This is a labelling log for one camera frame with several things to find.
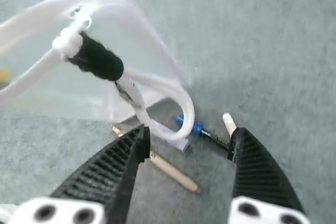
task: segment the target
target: pen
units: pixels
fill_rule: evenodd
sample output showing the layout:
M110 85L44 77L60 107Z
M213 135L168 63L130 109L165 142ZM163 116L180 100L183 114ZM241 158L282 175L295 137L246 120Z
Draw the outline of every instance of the pen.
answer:
M175 117L175 123L178 126L182 126L183 124L183 115L178 115ZM194 126L192 129L192 133L195 135L199 135L201 137L208 138L210 141L214 142L219 147L223 148L224 150L229 150L229 144L226 143L223 139L216 136L215 134L211 133L210 131L207 131L204 129L203 123L199 121L194 122Z
M115 126L112 127L112 130L119 137L124 134L123 130ZM162 157L158 156L158 154L154 153L153 151L150 151L150 161L188 190L197 194L201 192L200 187L194 181L192 181L189 177L181 173L177 168L172 166L170 163L168 163Z

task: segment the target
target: black cable sleeve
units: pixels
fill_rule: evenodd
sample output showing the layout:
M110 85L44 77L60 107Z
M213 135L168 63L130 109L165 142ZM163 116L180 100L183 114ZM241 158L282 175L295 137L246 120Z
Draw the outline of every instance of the black cable sleeve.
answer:
M124 72L122 60L84 32L80 35L83 37L83 44L79 52L69 58L69 62L78 66L81 71L91 72L100 79L119 80Z

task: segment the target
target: gray carpet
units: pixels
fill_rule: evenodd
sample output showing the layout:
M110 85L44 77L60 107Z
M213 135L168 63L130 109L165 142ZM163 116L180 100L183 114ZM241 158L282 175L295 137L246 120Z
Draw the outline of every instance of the gray carpet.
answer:
M0 0L0 20L40 0ZM136 0L192 79L197 116L225 136L229 111L289 177L312 223L336 213L335 0ZM151 113L168 126L178 109ZM0 114L0 199L48 195L113 139L105 122ZM136 121L125 124L133 127ZM159 154L203 188L193 195L150 163L139 168L128 223L225 223L235 165L201 139Z

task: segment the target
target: blue pen cap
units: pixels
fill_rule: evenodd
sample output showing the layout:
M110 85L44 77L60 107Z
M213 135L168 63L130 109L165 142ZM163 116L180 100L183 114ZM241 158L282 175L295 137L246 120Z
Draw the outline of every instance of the blue pen cap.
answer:
M175 117L175 123L178 126L182 126L183 124L183 115L178 115ZM192 133L195 135L199 135L201 133L201 130L204 128L203 124L201 122L195 121L194 126L192 129Z

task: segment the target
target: white pen tip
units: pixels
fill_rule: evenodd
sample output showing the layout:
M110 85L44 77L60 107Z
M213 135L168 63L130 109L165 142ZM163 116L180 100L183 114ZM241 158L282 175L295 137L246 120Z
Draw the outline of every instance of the white pen tip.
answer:
M223 122L225 124L226 130L227 130L227 133L231 137L233 132L237 129L237 126L235 122L233 121L230 113L224 113L222 118L223 118Z
M233 123L233 119L230 113L224 113L222 118L223 118L224 123Z

